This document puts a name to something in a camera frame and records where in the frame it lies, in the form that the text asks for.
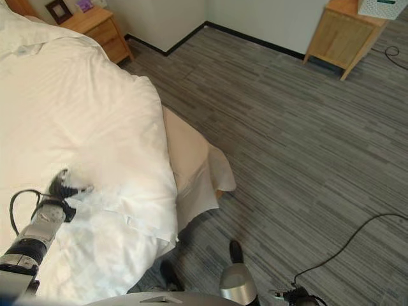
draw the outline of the wooden nightstand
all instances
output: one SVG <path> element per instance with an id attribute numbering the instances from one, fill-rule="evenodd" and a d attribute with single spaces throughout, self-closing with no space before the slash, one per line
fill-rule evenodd
<path id="1" fill-rule="evenodd" d="M 95 6 L 85 13 L 74 14 L 60 26 L 96 40 L 114 63 L 118 63 L 128 56 L 132 61 L 134 59 L 119 31 L 113 13 L 108 10 Z"/>
<path id="2" fill-rule="evenodd" d="M 383 32 L 386 19 L 358 14 L 358 0 L 331 0 L 307 50 L 311 55 L 344 68 L 341 80 L 363 58 Z"/>

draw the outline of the striped carpet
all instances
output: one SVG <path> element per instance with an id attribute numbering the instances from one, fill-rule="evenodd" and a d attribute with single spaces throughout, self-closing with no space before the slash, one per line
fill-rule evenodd
<path id="1" fill-rule="evenodd" d="M 370 52 L 340 70 L 204 28 L 171 56 L 129 41 L 122 67 L 147 75 L 163 104 L 222 149 L 237 189 L 197 217 L 164 258 L 190 291 L 217 294 L 239 240 L 261 304 L 336 252 L 378 213 L 408 215 L 408 71 Z M 375 48 L 408 66 L 408 10 Z M 159 262 L 132 291 L 162 282 Z M 328 305 L 408 305 L 408 224 L 369 224 L 345 252 L 298 283 Z"/>

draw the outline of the white box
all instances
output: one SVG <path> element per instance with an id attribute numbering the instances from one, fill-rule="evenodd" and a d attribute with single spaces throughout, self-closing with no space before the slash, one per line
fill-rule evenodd
<path id="1" fill-rule="evenodd" d="M 397 19 L 408 0 L 358 0 L 358 13 L 385 19 Z"/>

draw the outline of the black cable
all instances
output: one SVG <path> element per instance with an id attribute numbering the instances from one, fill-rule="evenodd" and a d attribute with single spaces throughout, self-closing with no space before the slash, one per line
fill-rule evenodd
<path id="1" fill-rule="evenodd" d="M 49 196 L 49 197 L 52 197 L 52 198 L 53 198 L 52 195 L 50 195 L 50 194 L 45 194 L 45 193 L 41 193 L 41 192 L 39 192 L 39 191 L 37 191 L 37 190 L 35 190 L 35 189 L 24 189 L 24 190 L 21 190 L 21 191 L 17 192 L 16 194 L 14 194 L 14 195 L 11 197 L 11 200 L 10 200 L 10 209 L 9 209 L 9 211 L 10 211 L 10 223 L 11 223 L 11 226 L 12 226 L 12 228 L 13 228 L 13 230 L 14 230 L 16 236 L 18 236 L 19 232 L 18 232 L 17 226 L 15 225 L 15 221 L 14 221 L 13 207 L 14 207 L 15 199 L 17 199 L 17 197 L 18 197 L 20 194 L 22 194 L 22 193 L 35 193 L 36 196 L 37 196 L 36 208 L 34 209 L 34 212 L 33 212 L 33 214 L 31 215 L 31 220 L 32 220 L 33 217 L 35 216 L 36 212 L 43 206 L 43 205 L 39 205 L 39 204 L 40 204 L 40 198 L 41 198 L 41 196 Z"/>
<path id="2" fill-rule="evenodd" d="M 395 49 L 395 53 L 394 53 L 394 54 L 391 54 L 391 53 L 388 52 L 388 50 L 391 49 L 391 48 Z M 374 48 L 372 48 L 371 50 L 385 54 L 385 56 L 387 57 L 387 59 L 389 59 L 394 65 L 398 66 L 399 68 L 408 70 L 408 67 L 405 67 L 405 66 L 403 66 L 403 65 L 401 65 L 401 64 L 399 64 L 399 63 L 397 63 L 396 61 L 394 61 L 394 60 L 391 58 L 391 57 L 394 57 L 394 56 L 398 56 L 398 55 L 400 54 L 400 49 L 398 49 L 397 46 L 389 46 L 389 47 L 387 47 L 387 48 L 385 49 L 385 51 L 377 50 L 377 49 L 374 49 Z"/>
<path id="3" fill-rule="evenodd" d="M 326 302 L 322 298 L 316 295 L 311 295 L 310 297 L 315 298 L 317 301 L 321 302 L 324 306 L 327 306 Z"/>
<path id="4" fill-rule="evenodd" d="M 302 272 L 300 272 L 300 273 L 297 273 L 297 274 L 295 275 L 294 279 L 293 279 L 293 283 L 296 284 L 296 278 L 297 278 L 297 277 L 301 276 L 302 274 L 304 274 L 304 273 L 306 273 L 306 272 L 309 272 L 309 271 L 311 271 L 311 270 L 313 270 L 313 269 L 319 268 L 320 266 L 323 266 L 323 265 L 327 264 L 327 263 L 328 263 L 329 261 L 331 261 L 333 258 L 335 258 L 336 256 L 338 256 L 338 255 L 339 255 L 342 251 L 344 251 L 344 249 L 350 244 L 351 240 L 358 234 L 358 232 L 361 231 L 361 230 L 363 229 L 363 227 L 366 226 L 368 223 L 370 223 L 370 222 L 373 221 L 374 219 L 377 219 L 377 218 L 380 218 L 380 217 L 385 217 L 385 216 L 387 216 L 387 215 L 393 215 L 393 216 L 395 216 L 395 217 L 403 218 L 404 220 L 408 221 L 408 217 L 406 217 L 406 216 L 404 216 L 404 215 L 392 214 L 392 213 L 389 213 L 389 214 L 379 214 L 379 215 L 375 215 L 375 216 L 371 217 L 369 220 L 365 221 L 365 222 L 351 235 L 351 237 L 350 237 L 349 240 L 346 242 L 346 244 L 344 244 L 344 245 L 342 246 L 342 248 L 341 248 L 337 253 L 335 253 L 334 255 L 330 256 L 328 259 L 326 259 L 326 260 L 323 261 L 322 263 L 320 263 L 320 264 L 318 264 L 318 265 L 316 265 L 316 266 L 313 266 L 312 268 L 306 269 L 306 270 L 304 270 L 304 271 L 302 271 Z"/>

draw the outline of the bed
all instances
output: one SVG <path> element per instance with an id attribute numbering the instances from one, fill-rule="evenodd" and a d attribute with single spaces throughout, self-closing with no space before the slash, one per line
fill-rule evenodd
<path id="1" fill-rule="evenodd" d="M 12 2 L 25 15 L 27 2 Z M 41 264 L 38 296 L 84 304 L 124 294 L 189 221 L 218 207 L 217 191 L 234 190 L 228 161 L 93 40 L 4 1 L 0 14 L 0 252 L 15 237 L 10 196 L 44 191 L 68 167 L 73 184 L 95 190 L 70 202 L 76 216 Z M 33 202 L 17 204 L 22 228 Z"/>

